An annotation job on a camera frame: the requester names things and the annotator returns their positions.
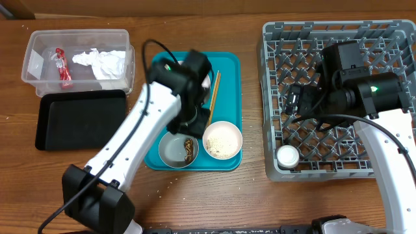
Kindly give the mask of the pink bowl with rice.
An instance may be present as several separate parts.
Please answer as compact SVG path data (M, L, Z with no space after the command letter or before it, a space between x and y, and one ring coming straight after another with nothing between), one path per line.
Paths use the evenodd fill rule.
M224 161L236 157L241 151L242 133L235 124L218 121L205 129L202 143L212 158Z

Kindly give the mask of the small grey bowl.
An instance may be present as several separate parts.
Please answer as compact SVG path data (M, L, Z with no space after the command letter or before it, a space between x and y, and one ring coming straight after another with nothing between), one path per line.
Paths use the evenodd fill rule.
M193 140L194 160L187 164L185 162L184 142L187 138ZM171 134L167 132L159 143L159 157L162 162L170 168L182 169L190 166L198 156L199 145L196 138L183 134Z

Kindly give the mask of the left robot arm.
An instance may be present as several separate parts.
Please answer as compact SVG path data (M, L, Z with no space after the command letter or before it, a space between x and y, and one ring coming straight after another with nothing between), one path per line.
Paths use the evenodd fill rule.
M203 87L214 74L208 56L191 49L144 66L145 83L121 126L83 168L71 164L62 175L64 203L38 228L42 233L60 213L96 233L143 233L127 191L144 157L163 129L201 138L211 111Z

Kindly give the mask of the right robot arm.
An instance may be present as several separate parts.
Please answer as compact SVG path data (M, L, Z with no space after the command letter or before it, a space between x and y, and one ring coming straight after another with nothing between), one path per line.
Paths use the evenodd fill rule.
M415 139L410 101L399 76L373 75L356 41L325 47L317 86L292 84L285 104L319 131L353 126L382 195L387 233L415 232Z

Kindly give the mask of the cream plastic cup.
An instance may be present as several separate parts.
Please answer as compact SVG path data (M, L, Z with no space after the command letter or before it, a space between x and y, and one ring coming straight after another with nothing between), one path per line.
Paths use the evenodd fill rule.
M277 150L277 161L281 168L291 170L298 166L300 155L298 150L290 145L281 146Z

